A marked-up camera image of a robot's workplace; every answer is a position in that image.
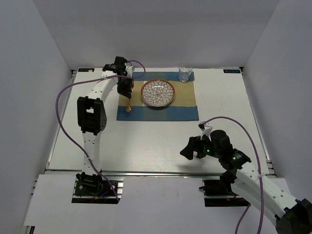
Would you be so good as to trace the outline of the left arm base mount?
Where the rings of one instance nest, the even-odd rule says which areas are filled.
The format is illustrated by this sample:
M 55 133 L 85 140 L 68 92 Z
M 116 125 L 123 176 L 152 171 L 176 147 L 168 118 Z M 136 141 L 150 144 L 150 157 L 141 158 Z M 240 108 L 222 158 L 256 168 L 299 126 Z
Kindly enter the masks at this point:
M 122 187 L 122 181 L 107 181 L 100 175 L 76 174 L 72 203 L 118 204 Z

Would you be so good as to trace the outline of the gold fork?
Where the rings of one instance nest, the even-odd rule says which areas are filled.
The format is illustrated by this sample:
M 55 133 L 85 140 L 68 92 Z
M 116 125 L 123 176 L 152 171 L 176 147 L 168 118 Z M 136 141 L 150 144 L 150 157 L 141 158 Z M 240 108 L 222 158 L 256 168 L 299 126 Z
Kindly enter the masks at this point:
M 127 101 L 127 105 L 126 105 L 126 112 L 129 113 L 130 111 L 131 111 L 131 99 Z

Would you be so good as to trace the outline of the blue beige cloth placemat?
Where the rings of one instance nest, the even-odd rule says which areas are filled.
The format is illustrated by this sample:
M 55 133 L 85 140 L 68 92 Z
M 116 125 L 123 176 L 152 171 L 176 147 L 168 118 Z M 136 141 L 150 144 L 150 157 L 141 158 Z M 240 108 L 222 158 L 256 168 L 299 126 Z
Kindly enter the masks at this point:
M 171 83 L 175 89 L 173 101 L 163 107 L 153 107 L 141 98 L 141 88 L 145 83 L 162 79 Z M 134 80 L 131 111 L 126 111 L 128 99 L 119 96 L 117 108 L 118 121 L 198 121 L 198 107 L 195 97 L 195 75 L 192 72 L 187 82 L 178 78 L 178 72 L 146 72 Z

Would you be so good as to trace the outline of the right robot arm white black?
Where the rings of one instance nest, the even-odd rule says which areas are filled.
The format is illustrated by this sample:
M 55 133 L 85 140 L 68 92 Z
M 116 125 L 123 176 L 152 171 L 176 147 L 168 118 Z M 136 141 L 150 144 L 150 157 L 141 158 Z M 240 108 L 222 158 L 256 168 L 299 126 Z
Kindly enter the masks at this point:
M 279 234 L 310 234 L 312 204 L 287 193 L 267 176 L 260 175 L 251 159 L 235 149 L 223 130 L 189 138 L 180 154 L 188 160 L 212 156 L 218 159 L 225 172 L 220 176 L 220 188 L 225 194 L 243 197 L 271 221 Z

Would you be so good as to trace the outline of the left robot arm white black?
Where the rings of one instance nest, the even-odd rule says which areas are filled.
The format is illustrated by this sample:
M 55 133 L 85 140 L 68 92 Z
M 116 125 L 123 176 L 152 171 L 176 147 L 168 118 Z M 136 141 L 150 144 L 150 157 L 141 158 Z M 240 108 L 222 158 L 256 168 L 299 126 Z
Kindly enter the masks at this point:
M 99 146 L 101 134 L 107 124 L 104 103 L 109 93 L 117 86 L 118 94 L 128 100 L 132 97 L 134 68 L 127 66 L 127 63 L 125 58 L 116 57 L 114 63 L 106 64 L 101 74 L 103 80 L 97 82 L 87 96 L 77 100 L 78 125 L 82 131 L 84 150 L 88 154 L 84 159 L 82 172 L 87 175 L 101 172 Z

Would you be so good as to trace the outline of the patterned ceramic plate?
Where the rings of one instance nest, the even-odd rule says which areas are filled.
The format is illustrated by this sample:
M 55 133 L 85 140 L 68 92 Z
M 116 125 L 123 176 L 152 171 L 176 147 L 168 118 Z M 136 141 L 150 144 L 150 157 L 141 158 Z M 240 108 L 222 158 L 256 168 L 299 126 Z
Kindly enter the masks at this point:
M 152 107 L 168 106 L 175 98 L 175 88 L 163 79 L 152 79 L 143 84 L 140 95 L 147 105 Z

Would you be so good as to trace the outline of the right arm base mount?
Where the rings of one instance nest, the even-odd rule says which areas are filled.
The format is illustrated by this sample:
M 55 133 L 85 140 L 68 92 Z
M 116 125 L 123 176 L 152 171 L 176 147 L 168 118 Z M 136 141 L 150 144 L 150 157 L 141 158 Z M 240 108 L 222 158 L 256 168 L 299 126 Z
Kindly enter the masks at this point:
M 203 180 L 199 190 L 204 193 L 205 207 L 246 207 L 249 202 L 235 194 L 231 185 L 236 176 L 230 172 L 224 172 L 219 179 Z

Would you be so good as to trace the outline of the clear drinking glass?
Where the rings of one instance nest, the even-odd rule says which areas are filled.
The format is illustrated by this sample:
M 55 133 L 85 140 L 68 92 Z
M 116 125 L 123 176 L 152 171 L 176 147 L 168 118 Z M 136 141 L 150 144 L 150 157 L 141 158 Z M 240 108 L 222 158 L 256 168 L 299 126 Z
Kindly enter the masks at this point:
M 190 64 L 181 64 L 179 65 L 178 78 L 182 82 L 187 82 L 190 78 L 193 68 Z

